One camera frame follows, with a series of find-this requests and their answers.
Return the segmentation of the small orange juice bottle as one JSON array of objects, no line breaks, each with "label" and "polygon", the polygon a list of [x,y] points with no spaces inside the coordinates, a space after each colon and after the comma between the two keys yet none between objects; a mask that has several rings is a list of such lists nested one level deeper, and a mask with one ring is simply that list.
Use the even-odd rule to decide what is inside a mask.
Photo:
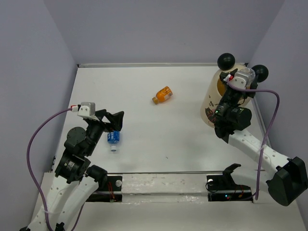
[{"label": "small orange juice bottle", "polygon": [[157,94],[152,98],[152,101],[155,104],[163,103],[168,100],[172,95],[172,90],[168,86],[166,86],[157,92]]}]

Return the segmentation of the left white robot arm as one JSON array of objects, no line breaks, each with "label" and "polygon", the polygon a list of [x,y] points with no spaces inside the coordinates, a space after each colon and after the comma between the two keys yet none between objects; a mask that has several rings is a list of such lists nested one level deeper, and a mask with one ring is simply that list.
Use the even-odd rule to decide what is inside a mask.
[{"label": "left white robot arm", "polygon": [[28,167],[42,198],[42,206],[24,231],[66,231],[75,229],[87,199],[106,186],[107,171],[91,165],[89,156],[95,150],[104,132],[120,131],[124,112],[115,114],[105,109],[96,110],[94,103],[72,105],[58,114],[73,112],[81,117],[87,128],[74,127],[67,133],[64,153],[52,178],[50,189],[45,195]]}]

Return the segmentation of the blue label bottle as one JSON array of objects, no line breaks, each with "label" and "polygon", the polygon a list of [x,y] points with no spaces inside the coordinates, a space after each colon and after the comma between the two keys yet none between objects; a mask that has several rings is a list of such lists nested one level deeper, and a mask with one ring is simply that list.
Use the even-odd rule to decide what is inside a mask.
[{"label": "blue label bottle", "polygon": [[111,152],[117,151],[117,145],[120,142],[120,132],[113,131],[107,134],[107,143],[110,145]]},{"label": "blue label bottle", "polygon": [[247,76],[247,81],[245,85],[245,89],[249,90],[251,89],[251,85],[254,83],[255,78],[256,78],[256,73],[252,68],[243,68],[241,72],[244,73],[245,76]]}]

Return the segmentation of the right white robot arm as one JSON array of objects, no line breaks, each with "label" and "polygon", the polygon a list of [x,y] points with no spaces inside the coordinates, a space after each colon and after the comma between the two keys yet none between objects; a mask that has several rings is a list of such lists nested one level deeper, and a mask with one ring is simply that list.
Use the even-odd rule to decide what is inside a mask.
[{"label": "right white robot arm", "polygon": [[269,179],[265,181],[269,195],[280,205],[290,205],[308,188],[305,162],[299,157],[289,158],[258,140],[247,128],[252,112],[240,106],[239,101],[257,92],[259,78],[266,78],[265,66],[234,69],[221,72],[219,79],[226,90],[214,110],[214,129],[218,138],[239,149],[264,169]]}]

